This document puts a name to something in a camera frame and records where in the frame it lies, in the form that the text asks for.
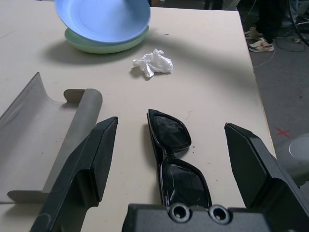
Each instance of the black pants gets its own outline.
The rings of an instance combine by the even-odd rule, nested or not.
[[[259,21],[256,30],[262,33],[268,43],[278,35],[283,18],[287,12],[286,0],[260,0]]]

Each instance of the sunglasses lens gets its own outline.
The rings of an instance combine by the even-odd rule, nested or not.
[[[164,116],[154,117],[158,139],[169,146],[182,146],[189,143],[186,129],[177,121]]]
[[[188,168],[169,164],[166,173],[169,205],[183,203],[187,206],[209,207],[209,200],[199,176]]]

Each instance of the white sneaker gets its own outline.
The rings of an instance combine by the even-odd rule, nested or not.
[[[252,27],[249,31],[245,32],[246,40],[259,40],[262,36],[262,33],[256,30],[256,27]]]
[[[274,44],[268,43],[263,37],[255,43],[249,45],[249,50],[252,52],[272,52],[274,50]]]

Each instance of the green plate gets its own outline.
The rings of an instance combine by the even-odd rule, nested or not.
[[[67,41],[72,44],[75,48],[89,53],[97,53],[97,54],[108,54],[115,53],[128,50],[130,48],[135,47],[139,43],[141,43],[149,30],[149,26],[135,39],[129,41],[127,43],[117,44],[117,45],[108,45],[100,42],[96,42],[93,40],[86,39],[78,34],[76,34],[71,29],[67,28],[64,36]]]

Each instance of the red x mark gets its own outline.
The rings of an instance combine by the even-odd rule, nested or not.
[[[290,132],[290,130],[280,130],[279,128],[277,128],[277,130],[279,130],[280,132],[277,135],[281,135],[283,134],[285,137],[290,138],[290,136],[287,134],[288,132]]]

